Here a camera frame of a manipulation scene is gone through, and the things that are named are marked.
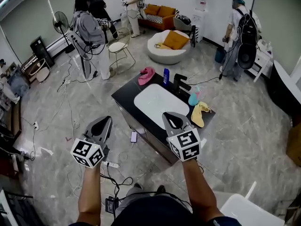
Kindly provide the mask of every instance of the white cube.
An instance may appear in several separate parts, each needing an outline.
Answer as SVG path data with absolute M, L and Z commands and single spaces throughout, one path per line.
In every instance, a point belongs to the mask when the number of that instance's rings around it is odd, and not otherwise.
M 89 168 L 95 167 L 104 158 L 100 145 L 80 139 L 75 140 L 70 153 L 77 163 Z
M 169 137 L 168 142 L 171 150 L 181 161 L 187 161 L 199 155 L 201 140 L 196 128 Z

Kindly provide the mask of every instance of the smartphone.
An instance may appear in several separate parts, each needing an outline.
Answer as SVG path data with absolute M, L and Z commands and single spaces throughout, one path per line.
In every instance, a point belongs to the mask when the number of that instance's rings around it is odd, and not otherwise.
M 135 131 L 132 131 L 131 142 L 133 143 L 137 142 L 137 132 Z

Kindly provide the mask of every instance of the white sink basin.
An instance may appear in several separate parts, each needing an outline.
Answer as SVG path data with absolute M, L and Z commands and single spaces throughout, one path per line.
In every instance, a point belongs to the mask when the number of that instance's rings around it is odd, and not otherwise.
M 158 84 L 152 84 L 134 99 L 135 106 L 165 130 L 162 114 L 176 112 L 188 115 L 189 106 Z

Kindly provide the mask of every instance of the gray jacket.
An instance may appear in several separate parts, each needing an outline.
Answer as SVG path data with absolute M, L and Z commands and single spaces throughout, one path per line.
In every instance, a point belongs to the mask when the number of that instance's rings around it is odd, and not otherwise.
M 101 27 L 88 12 L 75 12 L 70 27 L 78 32 L 85 42 L 91 42 L 93 45 L 105 44 L 105 36 Z

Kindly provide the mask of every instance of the blue bottle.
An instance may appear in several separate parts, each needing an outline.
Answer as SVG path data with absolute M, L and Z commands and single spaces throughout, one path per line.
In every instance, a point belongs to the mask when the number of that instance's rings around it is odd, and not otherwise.
M 169 69 L 164 69 L 163 85 L 168 86 L 168 83 L 169 83 Z

